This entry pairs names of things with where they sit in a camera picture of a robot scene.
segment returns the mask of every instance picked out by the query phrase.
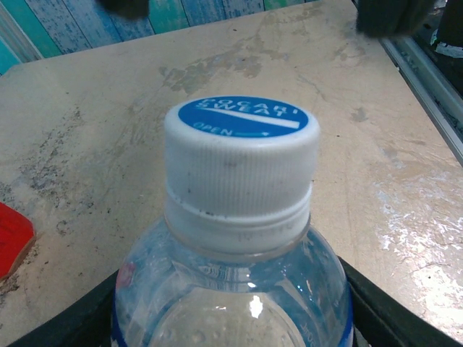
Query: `red object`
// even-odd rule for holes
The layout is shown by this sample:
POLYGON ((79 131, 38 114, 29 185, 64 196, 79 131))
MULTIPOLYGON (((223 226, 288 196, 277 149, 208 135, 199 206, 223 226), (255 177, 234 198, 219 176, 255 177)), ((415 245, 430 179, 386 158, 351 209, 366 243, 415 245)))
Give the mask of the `red object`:
POLYGON ((32 223, 0 202, 0 281, 20 266, 34 241, 32 223))

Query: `wooden plank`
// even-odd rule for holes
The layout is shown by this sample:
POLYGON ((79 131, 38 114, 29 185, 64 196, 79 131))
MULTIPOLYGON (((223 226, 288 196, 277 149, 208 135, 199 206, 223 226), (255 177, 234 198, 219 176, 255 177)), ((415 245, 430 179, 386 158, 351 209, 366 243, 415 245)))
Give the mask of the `wooden plank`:
POLYGON ((61 55, 58 46, 53 42, 25 0, 0 0, 0 2, 45 58, 61 55))
POLYGON ((304 0, 263 0, 266 11, 280 9, 282 7, 304 4, 304 0))
POLYGON ((181 0, 150 0, 150 21, 157 34, 189 27, 181 0))
POLYGON ((222 0, 182 0, 182 3, 191 26, 226 19, 222 0))
POLYGON ((154 35, 153 27, 148 18, 132 22, 113 15, 111 20, 123 41, 154 35))
POLYGON ((25 0, 62 53, 91 48, 62 0, 25 0))
POLYGON ((95 0, 63 0, 92 47, 121 42, 116 27, 95 0))
POLYGON ((262 12, 263 0, 223 0, 227 18, 235 18, 262 12))
POLYGON ((7 72, 13 65, 19 64, 19 59, 13 54, 5 42, 0 38, 0 75, 7 72))

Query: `white bottle cap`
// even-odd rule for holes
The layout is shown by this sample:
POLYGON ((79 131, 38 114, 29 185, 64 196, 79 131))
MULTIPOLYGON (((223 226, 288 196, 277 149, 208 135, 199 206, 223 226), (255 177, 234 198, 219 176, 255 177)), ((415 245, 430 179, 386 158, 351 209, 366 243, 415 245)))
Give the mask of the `white bottle cap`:
POLYGON ((194 247, 260 254, 305 230, 320 127, 278 100, 217 96, 168 112, 166 221, 194 247))

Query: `stained table surface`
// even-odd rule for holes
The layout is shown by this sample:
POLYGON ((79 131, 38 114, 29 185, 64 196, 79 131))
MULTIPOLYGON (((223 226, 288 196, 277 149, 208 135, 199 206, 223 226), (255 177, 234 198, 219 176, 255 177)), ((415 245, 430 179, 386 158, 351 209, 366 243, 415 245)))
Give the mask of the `stained table surface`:
POLYGON ((0 285, 0 346, 118 268, 161 213, 165 113, 229 93, 317 116, 313 224, 384 291, 463 341, 462 167, 354 20, 350 1, 323 0, 24 64, 0 78, 0 199, 38 233, 0 285))

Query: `table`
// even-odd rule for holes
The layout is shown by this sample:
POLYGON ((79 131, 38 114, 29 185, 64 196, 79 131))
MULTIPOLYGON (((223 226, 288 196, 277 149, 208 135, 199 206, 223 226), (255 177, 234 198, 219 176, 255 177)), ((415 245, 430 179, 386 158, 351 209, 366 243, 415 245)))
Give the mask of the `table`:
POLYGON ((350 1, 323 0, 15 67, 0 79, 0 198, 38 240, 0 294, 0 346, 121 264, 161 213, 163 117, 279 98, 322 129, 313 223, 384 291, 463 341, 463 170, 350 1))

